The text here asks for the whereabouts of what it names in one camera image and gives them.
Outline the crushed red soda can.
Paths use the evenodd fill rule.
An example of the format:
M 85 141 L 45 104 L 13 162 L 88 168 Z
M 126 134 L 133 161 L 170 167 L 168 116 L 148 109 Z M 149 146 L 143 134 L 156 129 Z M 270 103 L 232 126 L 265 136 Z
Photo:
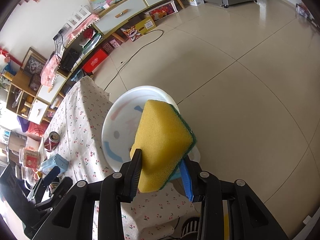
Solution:
M 48 138 L 44 141 L 44 149 L 47 152 L 53 152 L 60 142 L 60 135 L 57 132 L 50 132 Z

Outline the pink cloth on cabinet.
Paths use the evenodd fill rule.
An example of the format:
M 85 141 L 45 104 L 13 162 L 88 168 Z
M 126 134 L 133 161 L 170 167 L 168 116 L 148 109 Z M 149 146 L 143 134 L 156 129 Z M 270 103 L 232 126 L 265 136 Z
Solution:
M 99 16 L 96 14 L 90 14 L 75 28 L 68 30 L 65 34 L 58 33 L 56 35 L 55 51 L 52 53 L 50 58 L 45 63 L 41 72 L 41 85 L 52 88 L 56 78 L 58 67 L 61 65 L 62 57 L 65 52 L 66 46 L 72 42 L 77 36 L 79 36 L 85 29 L 90 25 L 97 22 Z

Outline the cherry print tablecloth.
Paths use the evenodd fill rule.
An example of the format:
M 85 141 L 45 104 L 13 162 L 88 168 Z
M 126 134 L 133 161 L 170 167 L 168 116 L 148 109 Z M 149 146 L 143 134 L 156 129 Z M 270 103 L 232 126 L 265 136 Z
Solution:
M 114 171 L 108 165 L 101 143 L 103 122 L 112 103 L 109 94 L 90 77 L 78 81 L 54 114 L 44 138 L 57 132 L 60 142 L 52 154 L 69 162 L 64 176 L 73 183 L 104 180 Z M 185 220 L 196 211 L 173 183 L 153 193 L 137 193 L 133 202 L 121 205 L 125 239 L 160 239 L 174 233 L 177 219 Z

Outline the yellow cardboard box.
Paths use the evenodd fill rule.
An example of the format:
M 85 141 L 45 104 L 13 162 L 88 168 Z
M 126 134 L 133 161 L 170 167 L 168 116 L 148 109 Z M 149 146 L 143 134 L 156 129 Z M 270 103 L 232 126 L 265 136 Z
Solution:
M 135 24 L 135 29 L 138 35 L 145 35 L 149 31 L 155 29 L 155 27 L 156 25 L 150 16 Z

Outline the long TV cabinet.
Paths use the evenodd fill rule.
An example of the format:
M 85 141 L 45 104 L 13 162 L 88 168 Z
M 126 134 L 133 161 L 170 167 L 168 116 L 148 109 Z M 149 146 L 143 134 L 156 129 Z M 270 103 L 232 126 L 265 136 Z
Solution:
M 63 85 L 102 48 L 108 37 L 116 36 L 116 31 L 131 18 L 164 1 L 121 0 L 95 13 L 88 0 L 41 0 L 39 6 L 21 16 L 12 14 L 1 31 L 1 42 L 12 42 L 24 58 L 10 80 L 7 109 L 40 124 Z M 56 35 L 75 28 L 90 14 L 98 15 L 99 20 L 66 46 L 53 87 L 41 85 L 40 75 L 55 51 Z

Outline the yellow green sponge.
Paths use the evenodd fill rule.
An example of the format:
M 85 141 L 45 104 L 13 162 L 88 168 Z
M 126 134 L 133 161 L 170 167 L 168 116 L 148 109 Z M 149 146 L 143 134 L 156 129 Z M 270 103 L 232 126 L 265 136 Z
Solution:
M 130 151 L 131 158 L 136 149 L 142 151 L 139 191 L 162 189 L 195 144 L 194 133 L 173 105 L 148 100 Z

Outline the red flat box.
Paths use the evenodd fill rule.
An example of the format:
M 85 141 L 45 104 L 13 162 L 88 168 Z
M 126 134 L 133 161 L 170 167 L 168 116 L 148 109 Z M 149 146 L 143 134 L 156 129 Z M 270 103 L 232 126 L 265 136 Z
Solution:
M 82 71 L 85 74 L 92 73 L 107 57 L 108 53 L 103 48 L 100 48 L 85 62 Z

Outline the jar with red label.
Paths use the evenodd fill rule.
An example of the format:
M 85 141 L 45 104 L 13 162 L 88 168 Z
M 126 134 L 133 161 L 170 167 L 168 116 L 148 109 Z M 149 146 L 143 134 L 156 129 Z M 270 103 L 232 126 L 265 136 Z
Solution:
M 40 153 L 26 148 L 19 152 L 19 162 L 23 167 L 38 169 L 40 166 Z

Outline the light blue milk carton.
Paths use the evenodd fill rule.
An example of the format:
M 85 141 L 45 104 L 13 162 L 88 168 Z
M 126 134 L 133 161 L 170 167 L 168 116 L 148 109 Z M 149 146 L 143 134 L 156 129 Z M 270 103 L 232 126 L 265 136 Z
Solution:
M 55 154 L 41 163 L 39 171 L 42 174 L 47 175 L 54 167 L 58 167 L 60 169 L 60 173 L 57 176 L 60 177 L 67 171 L 68 166 L 68 160 L 59 154 Z

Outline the white plastic trash bin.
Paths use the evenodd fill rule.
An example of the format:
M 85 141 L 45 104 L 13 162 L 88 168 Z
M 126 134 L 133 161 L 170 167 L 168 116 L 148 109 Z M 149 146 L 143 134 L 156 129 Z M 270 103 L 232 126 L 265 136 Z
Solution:
M 101 141 L 105 159 L 115 172 L 123 163 L 130 161 L 130 150 L 148 100 L 164 101 L 178 106 L 165 91 L 154 86 L 139 86 L 121 95 L 112 105 L 105 118 Z

